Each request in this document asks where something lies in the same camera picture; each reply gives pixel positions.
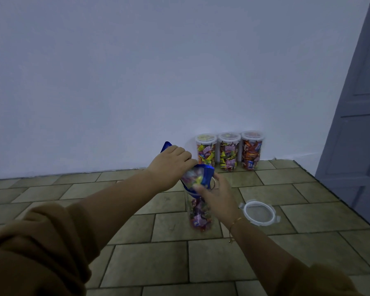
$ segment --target person's right hand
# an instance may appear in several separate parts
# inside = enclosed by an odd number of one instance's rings
[[[200,194],[211,208],[211,212],[228,229],[239,217],[242,211],[238,208],[237,202],[231,193],[231,187],[227,179],[222,175],[214,173],[214,178],[218,180],[219,191],[212,194],[202,185],[194,185],[193,189]]]

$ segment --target lid on floor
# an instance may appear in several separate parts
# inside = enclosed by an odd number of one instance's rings
[[[225,143],[237,144],[241,140],[241,135],[235,132],[225,132],[218,135],[218,140]]]
[[[263,133],[260,131],[245,131],[241,133],[244,140],[248,141],[262,141],[264,139]]]
[[[217,136],[214,134],[200,134],[195,138],[198,145],[209,145],[217,142]]]
[[[239,207],[243,210],[244,216],[257,226],[267,226],[281,220],[280,216],[276,216],[272,206],[257,200],[248,200]]]

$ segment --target bracelet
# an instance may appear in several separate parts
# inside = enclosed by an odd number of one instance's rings
[[[232,234],[232,232],[231,232],[232,227],[233,227],[233,225],[234,225],[237,221],[239,221],[239,220],[241,220],[241,219],[243,219],[243,218],[242,218],[242,217],[238,217],[235,221],[233,221],[232,225],[229,227],[229,243],[232,243],[232,242],[234,241],[234,238],[230,236],[230,235]]]

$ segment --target door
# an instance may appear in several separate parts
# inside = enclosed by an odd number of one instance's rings
[[[370,223],[370,6],[316,178]]]

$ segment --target brown sleeve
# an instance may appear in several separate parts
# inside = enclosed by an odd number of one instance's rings
[[[33,208],[0,231],[0,295],[84,295],[98,255],[81,206]]]
[[[295,259],[278,285],[276,296],[362,296],[340,270]]]

